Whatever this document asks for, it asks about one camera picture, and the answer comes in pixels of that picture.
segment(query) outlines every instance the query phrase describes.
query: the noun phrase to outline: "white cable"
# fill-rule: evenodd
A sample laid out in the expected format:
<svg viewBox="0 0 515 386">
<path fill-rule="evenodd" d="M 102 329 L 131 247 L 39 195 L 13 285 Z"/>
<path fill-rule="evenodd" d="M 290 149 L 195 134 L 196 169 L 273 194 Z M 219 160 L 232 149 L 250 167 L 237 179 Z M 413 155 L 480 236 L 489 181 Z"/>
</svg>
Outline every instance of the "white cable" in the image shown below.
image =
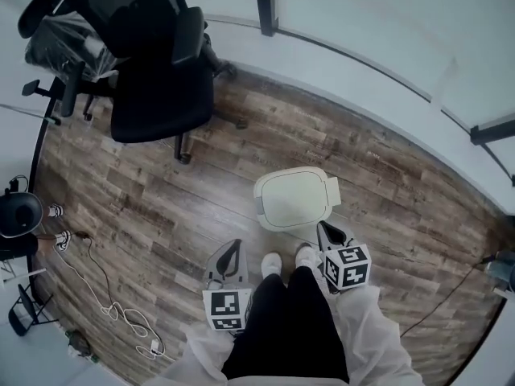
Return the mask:
<svg viewBox="0 0 515 386">
<path fill-rule="evenodd" d="M 159 336 L 157 335 L 157 333 L 155 333 L 154 329 L 152 329 L 152 327 L 150 327 L 150 324 L 148 322 L 148 320 L 146 319 L 146 317 L 143 315 L 142 312 L 140 312 L 139 310 L 136 310 L 136 309 L 124 309 L 122 307 L 122 305 L 120 304 L 120 302 L 113 302 L 113 304 L 109 307 L 105 307 L 104 305 L 102 305 L 102 303 L 100 302 L 100 300 L 98 300 L 98 297 L 97 295 L 95 294 L 95 291 L 93 290 L 93 288 L 89 285 L 88 281 L 86 279 L 84 279 L 79 272 L 77 272 L 77 269 L 75 269 L 73 266 L 71 266 L 61 255 L 60 253 L 57 251 L 56 247 L 54 246 L 54 251 L 57 253 L 57 255 L 59 256 L 59 258 L 63 261 L 63 263 L 69 267 L 71 270 L 73 270 L 76 275 L 78 277 L 80 277 L 80 279 L 82 279 L 82 281 L 88 285 L 89 289 L 91 290 L 91 293 L 93 294 L 93 296 L 95 297 L 95 300 L 97 301 L 97 303 L 100 305 L 100 312 L 102 312 L 103 314 L 109 316 L 112 320 L 114 320 L 115 322 L 118 320 L 118 318 L 120 317 L 120 314 L 118 312 L 118 309 L 116 307 L 116 305 L 118 305 L 120 307 L 120 310 L 122 311 L 122 316 L 123 316 L 123 320 L 125 321 L 125 323 L 127 323 L 130 328 L 132 329 L 132 331 L 140 338 L 146 338 L 148 336 L 148 330 L 150 330 L 152 332 L 152 334 L 155 336 L 155 338 L 161 343 L 161 345 L 163 346 L 163 351 L 152 351 L 152 350 L 149 350 L 147 349 L 146 347 L 144 346 L 140 346 L 140 345 L 137 345 L 136 346 L 136 351 L 141 355 L 143 356 L 144 358 L 148 359 L 148 360 L 155 360 L 156 358 L 158 357 L 163 357 L 165 359 L 168 359 L 170 360 L 171 362 L 175 362 L 175 359 L 172 359 L 171 357 L 165 355 L 167 349 L 166 349 L 166 346 L 164 344 L 163 341 L 160 340 Z M 139 325 L 137 323 L 131 323 L 129 322 L 129 320 L 127 319 L 127 316 L 126 316 L 126 313 L 127 312 L 134 312 L 134 313 L 137 313 L 139 314 L 142 319 L 145 321 L 145 324 L 146 326 L 143 326 L 143 325 Z"/>
</svg>

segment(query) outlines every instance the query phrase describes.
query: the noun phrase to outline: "person's foot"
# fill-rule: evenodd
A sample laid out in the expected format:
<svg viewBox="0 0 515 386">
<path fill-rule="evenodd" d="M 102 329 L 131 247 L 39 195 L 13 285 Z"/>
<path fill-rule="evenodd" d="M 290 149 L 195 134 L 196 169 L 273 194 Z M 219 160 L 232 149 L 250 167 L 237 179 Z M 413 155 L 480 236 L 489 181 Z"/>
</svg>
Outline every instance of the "person's foot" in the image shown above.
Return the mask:
<svg viewBox="0 0 515 386">
<path fill-rule="evenodd" d="M 278 274 L 281 276 L 282 260 L 279 253 L 268 253 L 263 257 L 261 262 L 261 273 L 263 279 L 266 279 L 271 274 Z"/>
<path fill-rule="evenodd" d="M 295 266 L 306 266 L 312 270 L 316 267 L 316 251 L 309 243 L 302 243 L 297 249 L 297 256 L 295 256 Z"/>
<path fill-rule="evenodd" d="M 63 230 L 61 233 L 56 235 L 56 247 L 64 252 L 68 248 L 68 244 L 72 239 L 72 232 L 69 230 Z"/>
<path fill-rule="evenodd" d="M 64 214 L 64 209 L 59 204 L 52 203 L 48 207 L 48 217 L 61 217 Z"/>
</svg>

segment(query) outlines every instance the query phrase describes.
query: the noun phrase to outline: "black chair leg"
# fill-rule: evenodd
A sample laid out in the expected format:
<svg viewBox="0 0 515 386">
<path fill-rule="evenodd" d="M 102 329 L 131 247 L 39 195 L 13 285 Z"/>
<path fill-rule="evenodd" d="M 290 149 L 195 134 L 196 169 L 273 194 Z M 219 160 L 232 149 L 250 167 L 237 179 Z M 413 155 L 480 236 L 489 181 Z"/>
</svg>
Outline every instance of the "black chair leg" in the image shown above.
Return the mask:
<svg viewBox="0 0 515 386">
<path fill-rule="evenodd" d="M 93 115 L 89 112 L 89 108 L 91 107 L 91 104 L 93 103 L 95 96 L 93 94 L 88 95 L 88 100 L 86 101 L 86 106 L 84 107 L 84 110 L 82 111 L 82 116 L 84 120 L 91 121 L 93 119 Z"/>
<path fill-rule="evenodd" d="M 183 148 L 183 136 L 184 134 L 178 134 L 175 136 L 174 157 L 183 164 L 189 164 L 192 160 L 192 156 L 188 153 L 181 153 Z"/>
<path fill-rule="evenodd" d="M 213 75 L 217 77 L 222 72 L 227 72 L 231 78 L 235 78 L 237 76 L 238 70 L 228 61 L 222 61 L 218 59 L 216 53 L 211 48 L 211 39 L 208 35 L 204 34 L 204 42 L 202 43 L 202 54 L 205 59 L 208 61 L 209 66 L 213 71 Z"/>
</svg>

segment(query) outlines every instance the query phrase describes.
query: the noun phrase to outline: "chair armrest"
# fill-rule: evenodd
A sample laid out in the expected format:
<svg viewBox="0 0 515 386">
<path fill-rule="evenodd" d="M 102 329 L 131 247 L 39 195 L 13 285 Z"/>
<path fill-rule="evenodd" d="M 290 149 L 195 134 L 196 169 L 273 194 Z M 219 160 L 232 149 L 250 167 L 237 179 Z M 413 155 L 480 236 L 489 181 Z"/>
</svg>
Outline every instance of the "chair armrest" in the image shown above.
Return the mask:
<svg viewBox="0 0 515 386">
<path fill-rule="evenodd" d="M 80 82 L 82 81 L 82 72 L 84 71 L 85 65 L 86 63 L 83 61 L 77 63 L 70 73 L 68 82 L 66 83 L 66 88 L 64 89 L 63 101 L 61 103 L 62 117 L 70 117 L 73 114 L 75 100 L 77 99 Z"/>
<path fill-rule="evenodd" d="M 41 20 L 59 5 L 61 0 L 32 0 L 18 20 L 18 33 L 23 39 L 31 37 Z"/>
<path fill-rule="evenodd" d="M 204 41 L 204 14 L 200 7 L 181 10 L 175 26 L 171 64 L 180 68 L 199 58 Z"/>
</svg>

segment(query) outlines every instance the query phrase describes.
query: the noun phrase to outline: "plastic cover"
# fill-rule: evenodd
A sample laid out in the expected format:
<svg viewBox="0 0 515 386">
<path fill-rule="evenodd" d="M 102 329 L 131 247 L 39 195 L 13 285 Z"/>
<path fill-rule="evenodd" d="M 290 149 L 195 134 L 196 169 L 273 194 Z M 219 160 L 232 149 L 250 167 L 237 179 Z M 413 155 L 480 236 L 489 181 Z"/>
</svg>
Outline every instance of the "plastic cover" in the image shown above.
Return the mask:
<svg viewBox="0 0 515 386">
<path fill-rule="evenodd" d="M 80 61 L 83 80 L 110 76 L 117 62 L 95 30 L 76 12 L 45 17 L 32 35 L 25 61 L 55 74 L 63 82 Z"/>
</svg>

